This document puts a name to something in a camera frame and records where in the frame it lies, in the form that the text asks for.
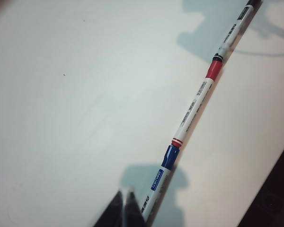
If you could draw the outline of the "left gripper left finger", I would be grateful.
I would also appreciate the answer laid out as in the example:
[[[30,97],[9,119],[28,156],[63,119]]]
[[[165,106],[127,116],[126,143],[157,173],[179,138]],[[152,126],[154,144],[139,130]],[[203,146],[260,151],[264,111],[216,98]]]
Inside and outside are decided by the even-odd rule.
[[[101,214],[94,227],[121,227],[123,221],[123,195],[118,191]]]

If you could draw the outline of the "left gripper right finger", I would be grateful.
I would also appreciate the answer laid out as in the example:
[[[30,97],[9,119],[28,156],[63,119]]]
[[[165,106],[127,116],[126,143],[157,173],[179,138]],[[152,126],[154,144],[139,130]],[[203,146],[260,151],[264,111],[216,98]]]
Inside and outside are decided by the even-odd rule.
[[[125,227],[145,227],[145,221],[142,217],[134,188],[130,187],[126,196],[124,206],[124,226]]]

